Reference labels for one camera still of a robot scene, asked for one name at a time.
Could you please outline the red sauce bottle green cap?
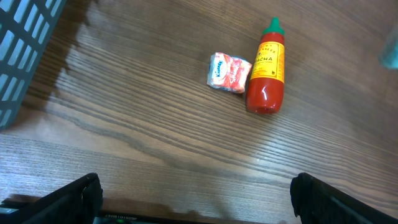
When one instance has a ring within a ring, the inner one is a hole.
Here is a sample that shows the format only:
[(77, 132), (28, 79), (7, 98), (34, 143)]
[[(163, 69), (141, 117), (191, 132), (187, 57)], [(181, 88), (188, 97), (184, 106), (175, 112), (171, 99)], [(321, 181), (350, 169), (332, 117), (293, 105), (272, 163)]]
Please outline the red sauce bottle green cap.
[(279, 112), (284, 99), (285, 32), (274, 17), (264, 29), (246, 93), (246, 108), (259, 114)]

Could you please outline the red white snack packet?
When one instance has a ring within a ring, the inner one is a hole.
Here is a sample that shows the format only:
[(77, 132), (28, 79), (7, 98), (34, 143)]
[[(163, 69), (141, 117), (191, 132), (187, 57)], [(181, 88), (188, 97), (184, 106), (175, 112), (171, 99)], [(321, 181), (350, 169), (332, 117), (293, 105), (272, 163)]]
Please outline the red white snack packet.
[(244, 93), (252, 64), (245, 59), (216, 52), (211, 56), (207, 85), (234, 93)]

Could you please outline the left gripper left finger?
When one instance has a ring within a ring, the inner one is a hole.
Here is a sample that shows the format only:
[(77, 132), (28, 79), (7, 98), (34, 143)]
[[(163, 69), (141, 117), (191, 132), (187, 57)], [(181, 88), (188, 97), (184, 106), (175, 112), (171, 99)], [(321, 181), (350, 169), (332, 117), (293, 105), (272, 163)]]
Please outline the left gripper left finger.
[(2, 224), (93, 223), (103, 204), (103, 189), (96, 173), (70, 184), (1, 217)]

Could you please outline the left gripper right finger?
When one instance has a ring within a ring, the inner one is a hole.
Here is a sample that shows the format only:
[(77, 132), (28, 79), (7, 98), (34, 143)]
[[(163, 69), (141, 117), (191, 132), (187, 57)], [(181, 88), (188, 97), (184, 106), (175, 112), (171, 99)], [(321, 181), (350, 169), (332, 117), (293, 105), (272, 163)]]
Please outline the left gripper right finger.
[(397, 219), (302, 172), (290, 184), (294, 214), (302, 224), (397, 224)]

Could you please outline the mint green white pouch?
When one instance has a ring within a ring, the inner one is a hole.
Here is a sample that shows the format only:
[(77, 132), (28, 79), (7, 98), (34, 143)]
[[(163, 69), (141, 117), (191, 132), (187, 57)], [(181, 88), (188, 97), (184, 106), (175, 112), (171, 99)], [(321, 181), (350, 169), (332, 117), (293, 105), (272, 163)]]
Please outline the mint green white pouch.
[(397, 27), (388, 35), (379, 55), (379, 62), (388, 69), (397, 70)]

